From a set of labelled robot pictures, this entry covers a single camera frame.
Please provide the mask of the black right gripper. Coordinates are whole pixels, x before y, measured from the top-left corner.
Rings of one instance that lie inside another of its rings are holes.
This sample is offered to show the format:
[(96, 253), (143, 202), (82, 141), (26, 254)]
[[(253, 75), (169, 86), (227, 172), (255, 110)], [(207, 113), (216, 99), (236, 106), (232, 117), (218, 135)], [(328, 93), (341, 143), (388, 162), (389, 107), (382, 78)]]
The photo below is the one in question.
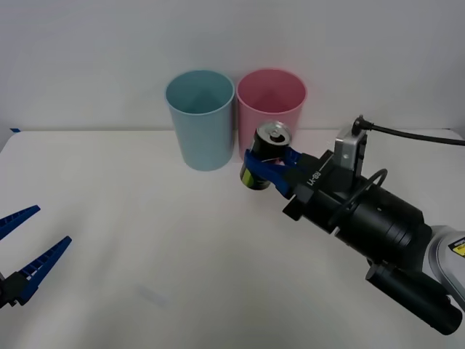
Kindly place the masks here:
[(297, 221), (329, 221), (361, 178), (364, 152), (356, 155), (355, 168), (346, 169), (327, 150), (317, 158), (287, 146), (281, 157), (261, 160), (251, 150), (243, 159), (243, 184), (264, 190), (272, 183), (290, 202), (283, 213)]

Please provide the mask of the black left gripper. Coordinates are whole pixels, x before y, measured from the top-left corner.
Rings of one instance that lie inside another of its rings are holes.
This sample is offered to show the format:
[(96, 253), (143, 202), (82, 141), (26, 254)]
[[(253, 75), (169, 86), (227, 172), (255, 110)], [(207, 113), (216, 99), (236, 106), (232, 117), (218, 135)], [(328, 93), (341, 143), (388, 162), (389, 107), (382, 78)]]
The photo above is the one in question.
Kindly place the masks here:
[[(0, 239), (8, 236), (13, 230), (22, 225), (27, 219), (39, 212), (38, 205), (30, 206), (0, 219)], [(56, 262), (61, 258), (72, 241), (66, 236), (40, 257), (14, 272), (7, 279), (1, 275), (0, 307), (5, 305), (26, 304), (36, 293), (40, 283), (44, 280)]]

